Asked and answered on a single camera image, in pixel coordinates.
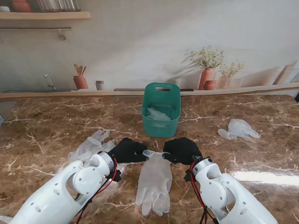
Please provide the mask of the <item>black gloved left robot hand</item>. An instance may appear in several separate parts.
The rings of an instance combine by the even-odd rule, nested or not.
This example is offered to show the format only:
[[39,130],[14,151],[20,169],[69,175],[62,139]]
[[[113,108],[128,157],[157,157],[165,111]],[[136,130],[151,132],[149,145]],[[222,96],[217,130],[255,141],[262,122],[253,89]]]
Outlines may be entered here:
[[145,150],[147,147],[142,143],[124,138],[108,154],[118,163],[138,163],[146,161]]

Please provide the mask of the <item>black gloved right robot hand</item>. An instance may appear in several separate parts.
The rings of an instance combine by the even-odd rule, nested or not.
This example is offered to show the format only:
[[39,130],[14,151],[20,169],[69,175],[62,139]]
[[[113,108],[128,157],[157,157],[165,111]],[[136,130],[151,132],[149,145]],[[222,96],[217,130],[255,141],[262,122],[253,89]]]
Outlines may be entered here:
[[186,137],[169,140],[164,144],[163,158],[171,163],[191,165],[194,156],[202,157],[202,154],[196,143]]

